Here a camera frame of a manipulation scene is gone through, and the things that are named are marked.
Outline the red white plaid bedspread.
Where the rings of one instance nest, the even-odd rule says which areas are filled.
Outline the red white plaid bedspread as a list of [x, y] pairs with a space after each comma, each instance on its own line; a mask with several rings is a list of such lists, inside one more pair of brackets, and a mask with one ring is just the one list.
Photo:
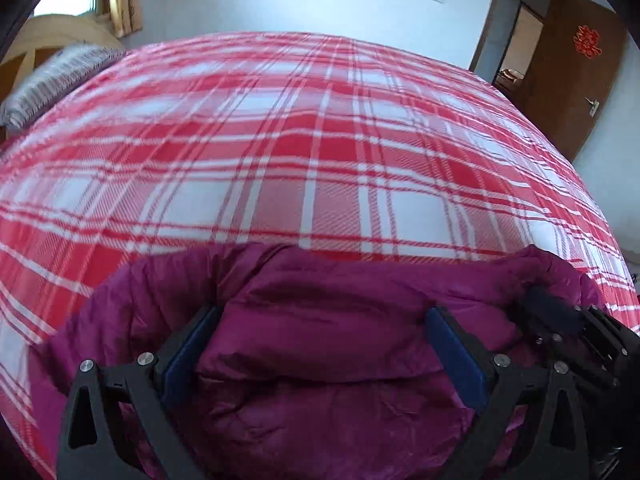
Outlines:
[[585, 183], [480, 77], [300, 32], [152, 44], [1, 156], [1, 415], [41, 477], [54, 471], [32, 414], [30, 346], [121, 264], [211, 240], [418, 263], [536, 245], [639, 325]]

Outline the striped grey pillow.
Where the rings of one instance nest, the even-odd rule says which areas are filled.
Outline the striped grey pillow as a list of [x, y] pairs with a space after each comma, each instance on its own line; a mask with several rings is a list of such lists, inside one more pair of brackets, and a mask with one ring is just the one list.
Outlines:
[[2, 102], [2, 127], [10, 133], [25, 131], [57, 102], [125, 54], [125, 49], [98, 44], [70, 44], [59, 50]]

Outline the wooden round headboard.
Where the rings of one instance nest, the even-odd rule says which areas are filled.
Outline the wooden round headboard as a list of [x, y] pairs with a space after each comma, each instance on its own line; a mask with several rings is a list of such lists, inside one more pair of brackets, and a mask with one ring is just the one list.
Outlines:
[[106, 28], [91, 18], [62, 14], [30, 18], [1, 63], [1, 104], [39, 65], [70, 44], [123, 49]]

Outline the red paper door decoration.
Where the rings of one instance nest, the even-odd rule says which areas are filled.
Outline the red paper door decoration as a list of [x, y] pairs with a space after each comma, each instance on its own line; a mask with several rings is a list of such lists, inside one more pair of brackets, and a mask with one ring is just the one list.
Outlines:
[[575, 50], [585, 58], [597, 58], [602, 54], [599, 46], [600, 34], [588, 25], [579, 25], [573, 37]]

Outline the brown wooden door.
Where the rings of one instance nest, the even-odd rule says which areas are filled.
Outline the brown wooden door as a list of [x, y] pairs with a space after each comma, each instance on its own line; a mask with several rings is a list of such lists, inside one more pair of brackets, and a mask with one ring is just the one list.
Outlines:
[[[601, 36], [602, 54], [585, 58], [574, 47], [579, 25]], [[523, 82], [518, 109], [567, 159], [573, 160], [603, 110], [622, 59], [627, 29], [620, 17], [591, 0], [550, 0], [544, 27]], [[589, 116], [585, 98], [598, 100]]]

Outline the magenta down jacket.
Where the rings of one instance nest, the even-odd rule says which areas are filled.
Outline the magenta down jacket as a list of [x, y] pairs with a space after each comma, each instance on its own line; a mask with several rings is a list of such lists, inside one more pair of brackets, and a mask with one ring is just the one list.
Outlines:
[[172, 417], [211, 479], [433, 479], [473, 414], [424, 335], [447, 308], [491, 351], [533, 363], [506, 308], [530, 285], [602, 306], [586, 274], [527, 247], [460, 264], [332, 261], [294, 246], [208, 245], [122, 266], [29, 351], [50, 454], [81, 361], [127, 364], [205, 306], [222, 317]]

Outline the dark door frame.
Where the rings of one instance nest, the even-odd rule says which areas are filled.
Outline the dark door frame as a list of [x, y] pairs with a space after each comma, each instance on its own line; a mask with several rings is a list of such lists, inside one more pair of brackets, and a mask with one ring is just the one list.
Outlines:
[[545, 18], [550, 0], [492, 0], [470, 71], [492, 84], [506, 55], [520, 6], [524, 3], [538, 18]]

